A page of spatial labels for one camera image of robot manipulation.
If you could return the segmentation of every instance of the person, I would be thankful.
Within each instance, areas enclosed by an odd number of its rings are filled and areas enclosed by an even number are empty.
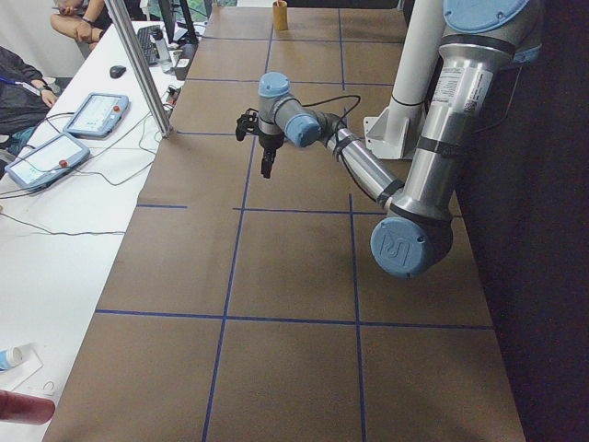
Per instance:
[[[140,0],[124,0],[133,20],[145,20]],[[79,43],[87,43],[92,51],[112,23],[104,0],[59,0],[59,14],[51,16],[52,28]]]
[[[56,101],[38,69],[0,46],[0,148],[18,155]]]

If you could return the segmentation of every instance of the red cylinder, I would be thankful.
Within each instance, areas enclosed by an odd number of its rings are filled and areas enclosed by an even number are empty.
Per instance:
[[[41,425],[53,413],[55,404],[49,399],[0,390],[0,421]]]

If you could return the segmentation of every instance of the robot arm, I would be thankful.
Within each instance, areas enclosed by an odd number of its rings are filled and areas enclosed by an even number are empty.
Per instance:
[[[475,121],[497,71],[516,58],[518,48],[535,47],[529,41],[537,33],[542,12],[540,0],[502,0],[499,6],[456,0],[456,10],[451,9],[453,3],[445,1],[449,26],[440,44],[444,67],[405,184],[345,127],[342,118],[304,108],[282,74],[261,78],[259,113],[248,110],[237,120],[237,139],[246,133],[260,138],[265,178],[270,177],[285,136],[297,146],[320,141],[387,210],[387,218],[373,231],[371,249],[384,270],[401,278],[425,272],[451,249],[448,203]],[[493,12],[497,7],[506,12]],[[473,11],[478,12],[475,18]]]

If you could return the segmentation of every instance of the keyboard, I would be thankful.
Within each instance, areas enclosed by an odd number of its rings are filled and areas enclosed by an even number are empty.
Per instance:
[[[137,40],[139,41],[141,50],[144,53],[145,60],[147,61],[147,64],[150,66],[157,64],[156,50],[154,48],[154,44],[151,42],[149,38],[152,29],[159,29],[159,26],[148,26],[147,28],[139,28],[137,30]]]

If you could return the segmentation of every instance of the dark clothing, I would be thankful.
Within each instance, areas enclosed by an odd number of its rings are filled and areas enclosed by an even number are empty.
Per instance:
[[[131,20],[146,20],[145,14],[141,10],[141,7],[139,7],[140,3],[140,0],[125,0],[127,12],[129,13]],[[94,20],[94,26],[100,29],[106,29],[108,26],[110,26],[110,23],[112,23],[112,20],[110,19],[109,11],[105,7],[102,9],[102,12],[98,18]]]
[[[25,83],[41,80],[43,75],[8,49],[0,46],[0,76]],[[49,108],[42,99],[19,85],[0,81],[0,134],[12,135],[36,125]]]

